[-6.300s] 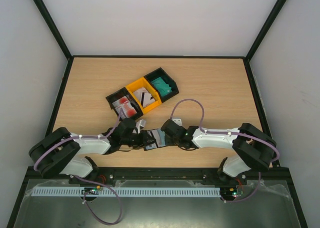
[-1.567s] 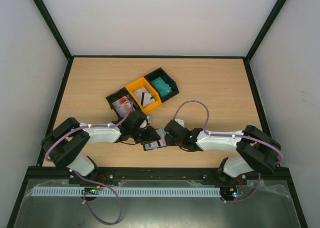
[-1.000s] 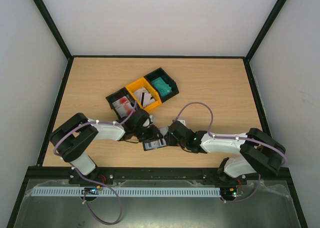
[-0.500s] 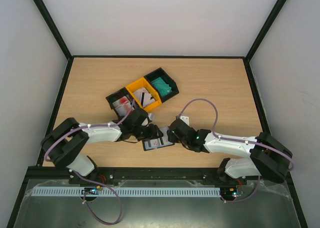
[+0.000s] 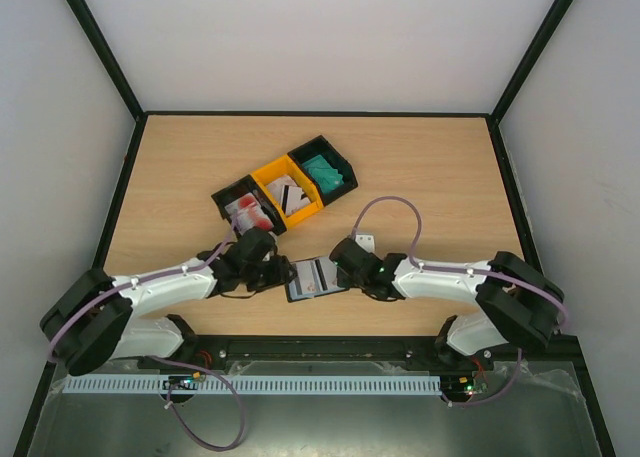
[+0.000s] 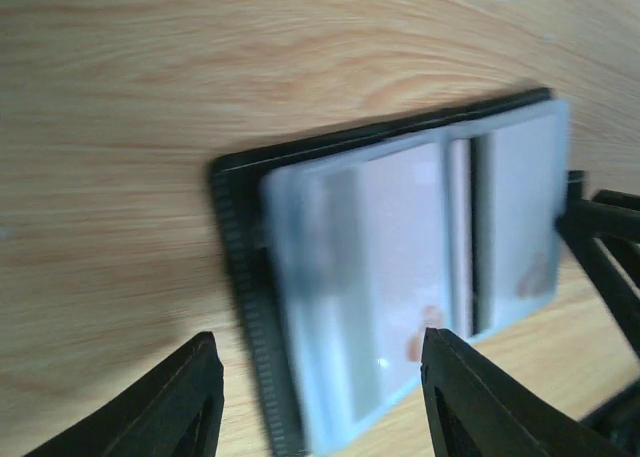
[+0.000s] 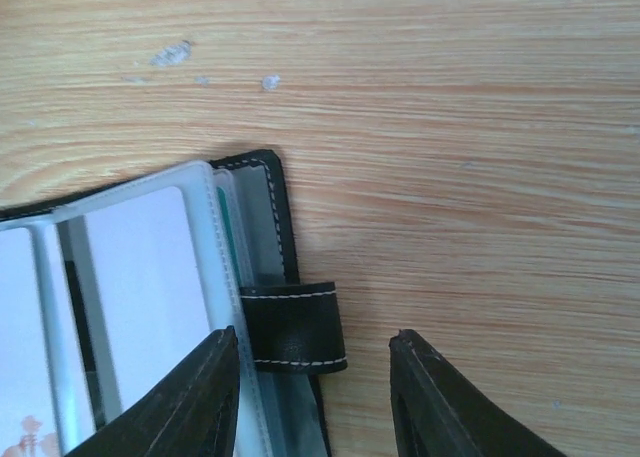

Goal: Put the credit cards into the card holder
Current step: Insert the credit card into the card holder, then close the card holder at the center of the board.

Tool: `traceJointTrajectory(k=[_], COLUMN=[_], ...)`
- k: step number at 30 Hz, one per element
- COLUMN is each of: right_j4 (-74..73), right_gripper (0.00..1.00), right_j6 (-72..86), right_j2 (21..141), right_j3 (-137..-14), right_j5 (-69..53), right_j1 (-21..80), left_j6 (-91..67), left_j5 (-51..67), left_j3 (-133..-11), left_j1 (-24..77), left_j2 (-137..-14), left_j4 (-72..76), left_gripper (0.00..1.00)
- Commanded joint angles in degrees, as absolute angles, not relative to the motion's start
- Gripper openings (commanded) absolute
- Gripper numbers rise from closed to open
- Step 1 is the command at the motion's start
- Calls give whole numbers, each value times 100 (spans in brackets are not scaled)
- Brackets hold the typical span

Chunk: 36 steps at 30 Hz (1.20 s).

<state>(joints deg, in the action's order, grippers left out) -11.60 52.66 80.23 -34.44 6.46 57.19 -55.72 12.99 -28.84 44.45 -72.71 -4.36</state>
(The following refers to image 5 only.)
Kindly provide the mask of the black leather card holder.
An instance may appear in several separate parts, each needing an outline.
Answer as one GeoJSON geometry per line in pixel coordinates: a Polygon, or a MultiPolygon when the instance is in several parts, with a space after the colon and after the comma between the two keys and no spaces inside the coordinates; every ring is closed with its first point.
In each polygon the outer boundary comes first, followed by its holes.
{"type": "Polygon", "coordinates": [[[338,284],[338,268],[328,256],[299,260],[292,267],[295,276],[285,287],[290,303],[346,291],[338,284]]]}

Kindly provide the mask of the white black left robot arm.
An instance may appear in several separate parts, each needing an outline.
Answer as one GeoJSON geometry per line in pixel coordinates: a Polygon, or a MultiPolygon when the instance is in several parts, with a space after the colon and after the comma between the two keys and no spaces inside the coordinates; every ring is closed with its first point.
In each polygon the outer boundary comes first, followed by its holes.
{"type": "Polygon", "coordinates": [[[209,251],[165,269],[111,276],[82,274],[40,321],[48,359],[82,376],[117,359],[187,359],[195,333],[176,314],[151,313],[187,301],[225,297],[243,286],[250,294],[288,284],[295,274],[274,235],[260,228],[226,237],[209,251]]]}

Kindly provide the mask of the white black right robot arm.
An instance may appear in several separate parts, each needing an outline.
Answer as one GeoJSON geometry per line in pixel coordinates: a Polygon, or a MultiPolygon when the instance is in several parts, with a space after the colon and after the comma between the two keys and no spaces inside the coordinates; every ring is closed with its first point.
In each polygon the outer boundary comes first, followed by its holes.
{"type": "Polygon", "coordinates": [[[475,305],[472,314],[447,318],[435,339],[435,356],[450,369],[505,344],[542,352],[568,318],[563,291],[506,251],[472,263],[427,261],[404,253],[380,258],[345,238],[329,259],[341,284],[377,301],[440,298],[475,305]]]}

